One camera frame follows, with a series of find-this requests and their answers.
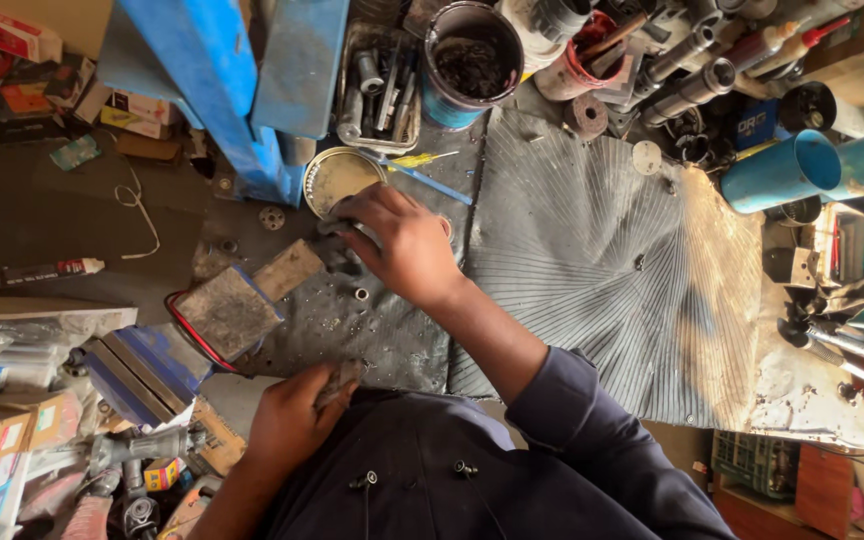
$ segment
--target left hand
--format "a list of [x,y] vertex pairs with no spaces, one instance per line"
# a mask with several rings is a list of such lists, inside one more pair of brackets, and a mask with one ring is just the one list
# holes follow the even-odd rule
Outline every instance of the left hand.
[[289,475],[326,441],[349,408],[357,381],[342,387],[339,397],[316,413],[313,404],[337,366],[319,363],[269,386],[252,419],[242,461],[258,470]]

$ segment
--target bottle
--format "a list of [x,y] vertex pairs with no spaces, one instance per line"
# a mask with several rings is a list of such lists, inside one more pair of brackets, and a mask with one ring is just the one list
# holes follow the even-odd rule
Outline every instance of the bottle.
[[799,30],[798,22],[767,26],[761,31],[739,39],[722,55],[722,58],[735,66],[735,73],[741,73],[778,53],[786,40],[794,36],[797,30]]
[[843,17],[835,22],[826,24],[822,28],[813,28],[806,30],[786,39],[781,49],[774,55],[765,58],[753,68],[746,71],[750,77],[759,77],[763,73],[768,73],[775,68],[781,68],[790,62],[795,62],[805,56],[809,50],[818,45],[822,38],[827,36],[833,30],[836,30],[852,20],[849,17]]

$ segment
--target navy blue sleeve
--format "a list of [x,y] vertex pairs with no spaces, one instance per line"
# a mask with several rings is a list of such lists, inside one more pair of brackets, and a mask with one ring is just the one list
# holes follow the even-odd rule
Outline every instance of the navy blue sleeve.
[[579,354],[549,348],[506,412],[530,446],[557,456],[661,538],[734,539],[705,493],[599,385]]

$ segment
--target blue cylinder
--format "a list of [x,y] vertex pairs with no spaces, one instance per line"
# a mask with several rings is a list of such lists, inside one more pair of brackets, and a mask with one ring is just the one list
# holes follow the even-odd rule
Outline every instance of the blue cylinder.
[[[466,95],[446,80],[439,67],[440,55],[460,52],[462,43],[482,43],[496,55],[496,70],[506,77],[505,85],[497,92]],[[486,109],[498,105],[516,91],[522,80],[524,62],[522,42],[515,27],[491,6],[455,2],[443,7],[429,22],[422,46],[422,117],[447,132],[459,132],[472,126]]]
[[806,129],[738,161],[722,177],[722,195],[739,214],[752,214],[834,190],[841,177],[833,143]]
[[835,149],[842,164],[842,181],[838,187],[822,195],[832,201],[864,197],[864,137],[840,144]]

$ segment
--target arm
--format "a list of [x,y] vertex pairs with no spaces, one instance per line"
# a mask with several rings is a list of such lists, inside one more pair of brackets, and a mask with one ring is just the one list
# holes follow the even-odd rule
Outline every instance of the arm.
[[675,469],[652,435],[599,385],[584,358],[549,349],[462,275],[437,216],[374,184],[340,204],[372,229],[345,235],[373,274],[462,345],[533,446],[554,453],[665,538],[733,538],[708,497]]
[[315,400],[335,366],[317,364],[269,386],[252,419],[248,448],[198,518],[188,540],[251,538],[292,472],[325,442],[358,383],[316,412]]
[[392,292],[424,311],[462,345],[507,404],[539,372],[548,347],[462,274],[441,218],[407,194],[375,183],[335,210],[361,221],[382,243],[344,234]]

